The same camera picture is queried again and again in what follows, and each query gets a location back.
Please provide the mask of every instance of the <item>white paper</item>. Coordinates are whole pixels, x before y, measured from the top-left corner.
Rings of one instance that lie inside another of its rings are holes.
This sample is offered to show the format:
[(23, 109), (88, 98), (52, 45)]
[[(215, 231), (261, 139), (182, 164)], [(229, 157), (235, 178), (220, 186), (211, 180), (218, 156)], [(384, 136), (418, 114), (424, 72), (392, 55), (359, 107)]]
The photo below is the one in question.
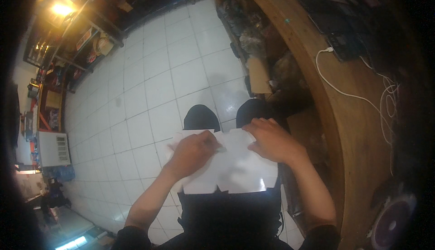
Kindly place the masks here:
[[(183, 130), (176, 133), (171, 145), (176, 147), (181, 138), (203, 131)], [(213, 193), (219, 186), (221, 191), (229, 193), (249, 193), (275, 186), (278, 165), (247, 149), (255, 141), (250, 133), (232, 129), (229, 133), (216, 132), (214, 135), (224, 149), (219, 149), (203, 168), (180, 180), (172, 190), (180, 192), (184, 189), (186, 194), (202, 194)], [(166, 155), (169, 160), (173, 151), (168, 150)]]

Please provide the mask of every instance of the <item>fluorescent light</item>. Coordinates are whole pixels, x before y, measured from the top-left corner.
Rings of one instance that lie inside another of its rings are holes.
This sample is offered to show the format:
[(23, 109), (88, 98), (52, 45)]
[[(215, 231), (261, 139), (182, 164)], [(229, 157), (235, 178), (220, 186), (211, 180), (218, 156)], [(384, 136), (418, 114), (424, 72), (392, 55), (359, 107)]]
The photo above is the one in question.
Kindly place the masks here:
[(74, 250), (82, 245), (85, 245), (86, 243), (87, 243), (86, 238), (84, 236), (81, 236), (80, 238), (68, 242), (67, 244), (57, 247), (56, 250)]
[(52, 10), (54, 11), (54, 13), (62, 15), (62, 16), (66, 16), (69, 13), (73, 12), (73, 9), (65, 6), (65, 5), (60, 5), (60, 4), (55, 4), (52, 8)]
[(36, 174), (36, 171), (35, 170), (17, 171), (17, 174)]

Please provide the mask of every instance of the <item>hand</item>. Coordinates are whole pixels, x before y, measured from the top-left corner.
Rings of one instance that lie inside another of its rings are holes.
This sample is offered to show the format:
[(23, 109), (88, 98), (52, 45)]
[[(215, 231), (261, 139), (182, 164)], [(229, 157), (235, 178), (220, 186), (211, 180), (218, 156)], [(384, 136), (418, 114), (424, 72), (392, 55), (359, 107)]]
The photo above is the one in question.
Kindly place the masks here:
[(198, 135), (190, 135), (180, 141), (174, 156), (164, 166), (164, 169), (169, 170), (180, 180), (202, 168), (219, 147), (221, 144), (208, 130)]
[(308, 157), (305, 147), (298, 143), (274, 119), (254, 118), (242, 127), (257, 140), (248, 146), (261, 157), (289, 164), (291, 160)]

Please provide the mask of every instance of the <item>sleeve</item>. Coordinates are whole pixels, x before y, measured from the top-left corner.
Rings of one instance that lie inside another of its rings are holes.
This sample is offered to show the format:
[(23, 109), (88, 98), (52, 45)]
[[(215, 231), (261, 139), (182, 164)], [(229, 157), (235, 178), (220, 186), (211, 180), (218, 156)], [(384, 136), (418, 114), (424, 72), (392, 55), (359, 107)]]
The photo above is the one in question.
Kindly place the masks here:
[(307, 233), (299, 250), (336, 250), (339, 243), (340, 235), (335, 226), (318, 226)]
[(149, 250), (151, 242), (145, 230), (136, 226), (126, 226), (118, 232), (112, 250)]

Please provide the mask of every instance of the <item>wooden desk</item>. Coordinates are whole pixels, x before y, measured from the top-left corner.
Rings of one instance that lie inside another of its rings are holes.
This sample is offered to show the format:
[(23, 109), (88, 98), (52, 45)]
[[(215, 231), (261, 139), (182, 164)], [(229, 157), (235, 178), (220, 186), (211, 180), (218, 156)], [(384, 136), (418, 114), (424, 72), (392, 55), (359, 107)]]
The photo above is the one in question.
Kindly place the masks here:
[[(215, 1), (220, 5), (224, 0)], [(373, 192), (390, 176), (390, 146), (382, 136), (379, 113), (367, 102), (343, 96), (322, 81), (315, 56), (328, 45), (296, 0), (254, 1), (285, 40), (310, 86), (328, 144), (340, 249), (354, 249), (379, 211), (369, 207)], [(362, 61), (340, 63), (333, 53), (321, 53), (319, 67), (339, 90), (379, 104), (382, 78)]]

